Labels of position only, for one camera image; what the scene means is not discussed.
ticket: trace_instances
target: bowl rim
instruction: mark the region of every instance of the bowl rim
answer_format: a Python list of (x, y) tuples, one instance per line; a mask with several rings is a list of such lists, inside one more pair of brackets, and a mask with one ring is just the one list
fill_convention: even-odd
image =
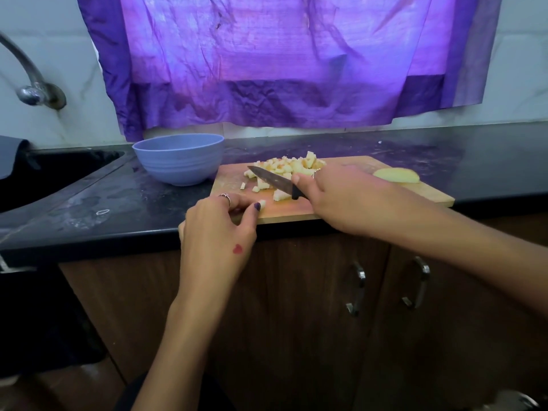
[[(145, 143), (145, 142), (150, 142), (150, 141), (154, 141), (154, 140), (157, 140), (158, 138), (162, 138), (162, 137), (175, 137), (175, 136), (188, 136), (188, 135), (212, 135), (212, 136), (215, 136), (218, 138), (218, 141), (214, 141), (210, 144), (204, 144), (202, 146), (196, 146), (196, 147), (182, 147), (182, 148), (165, 148), (163, 150), (149, 150), (147, 148), (140, 148), (140, 147), (137, 147), (139, 144), (142, 144), (142, 143)], [(146, 140), (141, 140), (141, 141), (138, 141), (136, 143), (134, 143), (132, 145), (132, 149), (134, 150), (139, 150), (139, 151), (151, 151), (151, 152), (165, 152), (165, 151), (180, 151), (180, 150), (196, 150), (198, 148), (204, 148), (204, 147), (210, 147), (210, 146), (214, 146), (216, 144), (219, 144), (220, 142), (223, 142), (225, 140), (225, 138), (220, 135), (220, 134), (213, 134), (213, 133), (208, 133), (208, 132), (189, 132), (188, 134), (171, 134), (171, 135), (162, 135), (160, 137), (154, 137), (154, 138), (147, 138)]]

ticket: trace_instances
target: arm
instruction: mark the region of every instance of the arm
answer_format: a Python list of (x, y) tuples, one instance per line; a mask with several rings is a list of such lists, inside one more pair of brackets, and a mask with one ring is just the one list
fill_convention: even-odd
[[(209, 343), (257, 237), (260, 204), (237, 194), (230, 198), (231, 207), (222, 196), (200, 200), (179, 226), (179, 291), (132, 411), (191, 411), (198, 407)], [(228, 213), (235, 208), (247, 208), (239, 226)]]
[(548, 318), (548, 248), (496, 231), (351, 166), (293, 176), (314, 211), (340, 231), (448, 262)]

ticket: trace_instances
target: person's left hand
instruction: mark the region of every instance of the person's left hand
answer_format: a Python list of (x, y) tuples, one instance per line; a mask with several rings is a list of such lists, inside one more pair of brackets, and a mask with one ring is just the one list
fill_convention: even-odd
[[(181, 269), (177, 298), (226, 301), (257, 239), (260, 204), (237, 193), (208, 197), (179, 225)], [(236, 226), (229, 212), (245, 212)]]

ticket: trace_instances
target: cabinet handle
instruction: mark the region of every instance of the cabinet handle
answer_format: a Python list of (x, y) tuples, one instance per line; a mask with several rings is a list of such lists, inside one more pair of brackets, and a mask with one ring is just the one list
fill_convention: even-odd
[(360, 305), (362, 304), (363, 296), (366, 292), (366, 273), (363, 270), (362, 266), (357, 262), (354, 262), (354, 268), (356, 269), (356, 273), (358, 274), (358, 291), (356, 293), (356, 299), (354, 301), (354, 304), (346, 303), (346, 308), (348, 309), (350, 315), (356, 317), (360, 313)]
[(403, 297), (402, 301), (411, 310), (416, 310), (424, 301), (426, 285), (428, 284), (428, 279), (430, 278), (430, 267), (428, 267), (428, 264), (424, 262), (420, 256), (415, 256), (415, 258), (413, 258), (413, 262), (415, 262), (420, 267), (419, 291), (417, 291), (416, 293), (415, 302), (412, 302), (408, 297)]

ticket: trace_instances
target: sink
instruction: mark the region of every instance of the sink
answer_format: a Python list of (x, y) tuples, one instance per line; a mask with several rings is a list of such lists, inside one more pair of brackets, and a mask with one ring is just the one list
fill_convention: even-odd
[(17, 156), (0, 180), (0, 213), (28, 205), (85, 178), (124, 155), (121, 151), (37, 151)]

